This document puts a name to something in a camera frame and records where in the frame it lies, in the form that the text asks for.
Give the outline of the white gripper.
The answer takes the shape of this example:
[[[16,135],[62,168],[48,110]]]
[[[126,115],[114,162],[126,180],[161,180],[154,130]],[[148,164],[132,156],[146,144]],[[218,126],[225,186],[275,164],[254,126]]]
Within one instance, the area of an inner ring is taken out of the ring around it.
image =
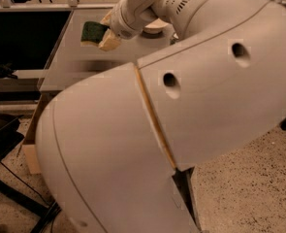
[[[140,8],[129,0],[120,0],[100,21],[111,29],[105,32],[99,49],[115,50],[120,46],[121,38],[132,39],[156,18],[157,15],[150,8]]]

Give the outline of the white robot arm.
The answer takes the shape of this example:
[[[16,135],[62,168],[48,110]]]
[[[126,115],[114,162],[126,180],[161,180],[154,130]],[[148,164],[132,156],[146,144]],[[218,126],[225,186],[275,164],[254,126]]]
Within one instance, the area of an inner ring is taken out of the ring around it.
[[[271,0],[121,0],[111,31],[155,19],[175,44],[76,83],[38,122],[48,188],[78,233],[195,233],[175,174],[286,117],[286,8]]]

